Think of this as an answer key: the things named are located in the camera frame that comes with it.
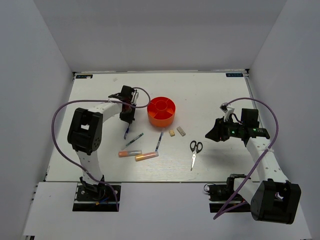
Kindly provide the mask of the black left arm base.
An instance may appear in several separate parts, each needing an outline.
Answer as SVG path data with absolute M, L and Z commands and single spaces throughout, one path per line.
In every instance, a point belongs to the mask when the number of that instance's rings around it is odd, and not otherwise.
M 120 206 L 121 185 L 111 185 L 113 190 L 101 183 L 87 184 L 83 177 L 77 185 L 73 212 L 117 212 Z

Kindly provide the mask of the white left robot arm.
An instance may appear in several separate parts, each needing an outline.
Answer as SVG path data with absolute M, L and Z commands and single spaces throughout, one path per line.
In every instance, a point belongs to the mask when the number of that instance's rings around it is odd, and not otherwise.
M 99 200 L 105 196 L 106 187 L 99 181 L 104 180 L 97 150 L 102 142 L 103 123 L 119 115 L 121 121 L 131 124 L 134 121 L 138 92 L 124 85 L 121 92 L 109 96 L 109 101 L 89 109 L 77 108 L 74 111 L 67 141 L 75 150 L 80 165 L 85 168 L 80 181 L 89 184 L 88 193 Z

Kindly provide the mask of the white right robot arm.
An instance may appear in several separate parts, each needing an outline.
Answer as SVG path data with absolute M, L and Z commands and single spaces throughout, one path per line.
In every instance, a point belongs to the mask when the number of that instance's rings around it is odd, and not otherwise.
M 215 142 L 229 138 L 241 139 L 257 165 L 259 181 L 253 182 L 245 174 L 231 174 L 225 184 L 208 184 L 204 191 L 210 201 L 227 202 L 228 199 L 246 201 L 254 220 L 281 224 L 292 224 L 298 209 L 301 188 L 291 183 L 280 169 L 278 161 L 269 146 L 270 135 L 260 127 L 259 112 L 243 108 L 241 119 L 237 119 L 234 108 L 222 106 L 224 117 L 215 121 L 206 138 Z

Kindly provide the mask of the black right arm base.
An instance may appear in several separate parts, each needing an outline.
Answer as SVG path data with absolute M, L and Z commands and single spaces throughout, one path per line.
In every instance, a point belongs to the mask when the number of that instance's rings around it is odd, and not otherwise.
M 245 174 L 231 174 L 224 184 L 207 183 L 203 186 L 204 193 L 209 196 L 209 210 L 210 213 L 218 213 L 219 209 L 224 205 L 224 203 L 229 199 L 229 197 L 234 192 L 234 180 L 244 179 Z M 236 206 L 237 204 L 245 202 L 244 198 L 238 193 L 228 203 L 227 208 Z M 248 203 L 230 210 L 228 213 L 249 213 L 250 205 Z

